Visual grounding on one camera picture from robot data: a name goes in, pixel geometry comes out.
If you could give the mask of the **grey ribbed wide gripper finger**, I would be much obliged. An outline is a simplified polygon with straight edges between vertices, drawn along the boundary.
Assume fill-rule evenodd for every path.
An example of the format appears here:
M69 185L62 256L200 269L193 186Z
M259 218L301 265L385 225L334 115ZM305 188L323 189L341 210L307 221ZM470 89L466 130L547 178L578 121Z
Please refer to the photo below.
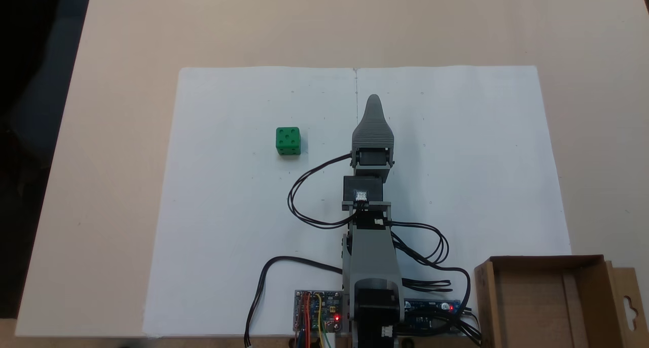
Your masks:
M385 119L382 102L377 94L371 94L367 98L363 117L352 133L351 145L353 149L394 147L394 135Z

